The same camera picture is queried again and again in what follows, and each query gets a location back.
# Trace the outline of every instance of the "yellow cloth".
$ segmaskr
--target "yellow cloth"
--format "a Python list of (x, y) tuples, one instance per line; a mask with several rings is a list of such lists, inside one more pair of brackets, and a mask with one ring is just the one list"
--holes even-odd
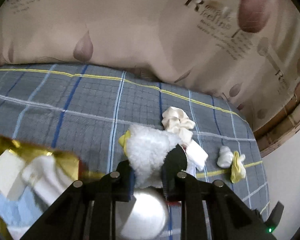
[(239, 153), (235, 151), (231, 166), (231, 181), (237, 183), (246, 177), (245, 168), (242, 164), (244, 158), (240, 158)]
[(126, 133), (119, 138), (119, 144), (123, 148), (123, 152), (126, 156), (128, 156), (127, 155), (127, 140), (130, 138), (130, 136), (131, 136), (130, 131), (127, 130)]

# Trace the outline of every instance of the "light blue stripe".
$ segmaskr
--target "light blue stripe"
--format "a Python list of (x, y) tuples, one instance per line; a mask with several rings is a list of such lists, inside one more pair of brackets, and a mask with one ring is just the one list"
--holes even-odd
[[(54, 70), (54, 68), (57, 66), (57, 64), (54, 64), (51, 66), (51, 68), (49, 69), (49, 71), (52, 71)], [(45, 82), (47, 81), (48, 77), (50, 76), (50, 72), (47, 73), (43, 80), (41, 81), (41, 83), (39, 84), (39, 86), (37, 86), (37, 88), (31, 93), (31, 95), (29, 96), (28, 100), (27, 101), (32, 101), (32, 99), (34, 98), (34, 96), (39, 92), (39, 90), (42, 88), (42, 86), (45, 84)], [(25, 115), (25, 112), (29, 109), (29, 105), (26, 106), (25, 109), (22, 110), (22, 112), (19, 114), (18, 116), (18, 120), (17, 120), (17, 123), (16, 123), (16, 127), (14, 129), (14, 132), (13, 132), (13, 135), (12, 135), (12, 139), (15, 139), (18, 135), (18, 132), (19, 132), (19, 129), (20, 129), (20, 125), (21, 125), (21, 121)]]
[[(194, 111), (193, 111), (193, 108), (192, 108), (191, 91), (190, 91), (190, 90), (188, 90), (188, 91), (189, 91), (189, 106), (190, 106), (190, 111), (191, 111), (192, 119), (193, 119), (193, 121), (195, 122), (195, 129), (196, 129), (196, 131), (197, 131), (197, 133), (198, 133), (197, 138), (198, 138), (198, 141), (199, 141), (199, 145), (200, 145), (200, 147), (202, 148), (202, 142), (201, 142), (200, 131), (199, 131), (199, 128), (198, 128), (198, 126), (197, 126), (197, 121), (196, 121), (196, 119), (195, 119)], [(206, 182), (209, 182), (209, 179), (208, 179), (208, 171), (207, 171), (207, 166), (206, 166), (206, 164), (204, 165), (204, 172), (205, 172), (205, 174), (206, 174), (206, 176), (205, 176)]]
[(108, 150), (108, 162), (107, 162), (107, 171), (111, 172), (113, 168), (113, 153), (114, 153), (114, 141), (115, 141), (115, 132), (117, 130), (117, 118), (119, 112), (119, 104), (122, 94), (122, 88), (124, 83), (124, 78), (126, 76), (126, 72), (123, 71), (121, 75), (121, 81), (118, 87), (117, 98), (114, 103), (114, 113), (113, 113), (113, 121), (111, 126), (111, 133), (110, 133), (110, 141), (109, 141), (109, 150)]
[[(232, 128), (233, 128), (233, 134), (234, 138), (238, 143), (238, 149), (239, 149), (239, 154), (241, 155), (241, 147), (240, 147), (240, 142), (237, 139), (237, 135), (235, 134), (235, 127), (234, 127), (234, 120), (233, 120), (233, 115), (232, 115), (232, 110), (231, 107), (229, 106), (228, 102), (226, 101), (229, 110), (231, 111), (230, 116), (231, 116), (231, 122), (232, 122)], [(249, 190), (249, 183), (248, 183), (248, 175), (246, 174), (246, 183), (247, 183), (247, 190), (248, 190), (248, 196), (249, 196), (249, 207), (251, 208), (251, 198), (250, 198), (250, 190)]]

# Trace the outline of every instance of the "silver bolt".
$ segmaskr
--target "silver bolt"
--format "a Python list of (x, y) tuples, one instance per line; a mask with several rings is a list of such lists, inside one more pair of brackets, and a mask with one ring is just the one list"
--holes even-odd
[(73, 183), (73, 186), (74, 187), (81, 187), (83, 185), (82, 181), (81, 180), (76, 180), (74, 183)]
[(116, 179), (116, 178), (120, 177), (120, 173), (117, 171), (113, 171), (110, 173), (110, 177), (113, 179)]
[(178, 177), (179, 179), (184, 179), (186, 176), (187, 176), (187, 174), (186, 174), (184, 171), (179, 171), (179, 172), (177, 173), (177, 177)]
[(224, 185), (224, 182), (220, 179), (217, 179), (213, 182), (213, 184), (217, 187), (222, 187)]

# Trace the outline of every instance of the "plaid tablecloth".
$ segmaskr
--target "plaid tablecloth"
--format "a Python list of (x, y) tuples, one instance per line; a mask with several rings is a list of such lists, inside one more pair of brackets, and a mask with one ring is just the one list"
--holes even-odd
[[(209, 95), (92, 65), (6, 65), (0, 68), (0, 134), (69, 150), (92, 171), (108, 173), (125, 158), (118, 139), (129, 125), (162, 129), (162, 112), (183, 109), (194, 140), (209, 158), (201, 180), (223, 180), (243, 201), (269, 212), (266, 175), (253, 133), (236, 108)], [(216, 162), (221, 145), (246, 155), (247, 177), (236, 184)], [(179, 239), (181, 209), (170, 206), (161, 239)]]

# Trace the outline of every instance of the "white wall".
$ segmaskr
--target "white wall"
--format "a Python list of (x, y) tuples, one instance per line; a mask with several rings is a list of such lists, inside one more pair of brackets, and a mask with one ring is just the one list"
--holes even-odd
[(270, 210), (278, 200), (284, 205), (278, 240), (290, 240), (300, 226), (300, 131), (263, 158), (266, 169)]

